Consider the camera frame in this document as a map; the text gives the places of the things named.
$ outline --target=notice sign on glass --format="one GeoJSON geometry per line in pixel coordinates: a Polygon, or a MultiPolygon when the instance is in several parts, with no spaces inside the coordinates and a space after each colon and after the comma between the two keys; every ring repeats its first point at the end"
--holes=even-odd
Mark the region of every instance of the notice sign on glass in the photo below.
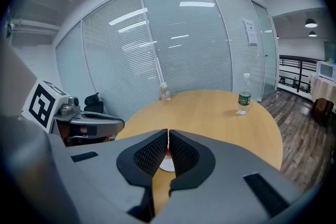
{"type": "Polygon", "coordinates": [[[244,19],[248,43],[251,44],[258,44],[257,33],[254,27],[254,23],[251,20],[244,19]]]}

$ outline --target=black office chair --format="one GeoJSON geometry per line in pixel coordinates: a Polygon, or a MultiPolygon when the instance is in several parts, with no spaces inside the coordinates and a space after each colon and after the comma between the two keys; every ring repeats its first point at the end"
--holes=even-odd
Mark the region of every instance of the black office chair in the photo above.
{"type": "Polygon", "coordinates": [[[84,111],[97,112],[97,113],[104,112],[104,103],[102,101],[99,101],[98,93],[99,92],[85,98],[84,103],[86,107],[84,108],[84,111]]]}

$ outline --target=microwave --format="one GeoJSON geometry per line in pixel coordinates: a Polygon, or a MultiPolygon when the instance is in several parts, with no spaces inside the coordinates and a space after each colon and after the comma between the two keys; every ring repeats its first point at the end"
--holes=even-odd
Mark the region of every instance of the microwave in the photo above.
{"type": "Polygon", "coordinates": [[[329,62],[317,61],[316,75],[336,82],[336,65],[329,62]]]}

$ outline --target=round table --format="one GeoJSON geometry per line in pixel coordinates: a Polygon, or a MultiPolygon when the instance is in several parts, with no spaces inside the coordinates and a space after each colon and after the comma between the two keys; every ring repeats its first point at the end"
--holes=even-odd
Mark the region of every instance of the round table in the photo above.
{"type": "MultiPolygon", "coordinates": [[[[238,94],[198,90],[175,94],[169,101],[157,100],[130,118],[117,140],[153,130],[176,129],[232,143],[253,152],[280,170],[282,139],[273,117],[251,100],[246,115],[236,114],[238,94]]],[[[153,198],[158,213],[169,199],[175,173],[159,168],[153,177],[153,198]]]]}

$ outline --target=wooden floor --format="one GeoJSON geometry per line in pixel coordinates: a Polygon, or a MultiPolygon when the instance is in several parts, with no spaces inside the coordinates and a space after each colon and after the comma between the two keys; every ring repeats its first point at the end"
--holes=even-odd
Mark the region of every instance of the wooden floor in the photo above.
{"type": "Polygon", "coordinates": [[[264,98],[260,104],[277,122],[283,143],[281,171],[303,191],[318,183],[330,165],[336,117],[328,128],[310,117],[312,103],[284,91],[264,98]]]}

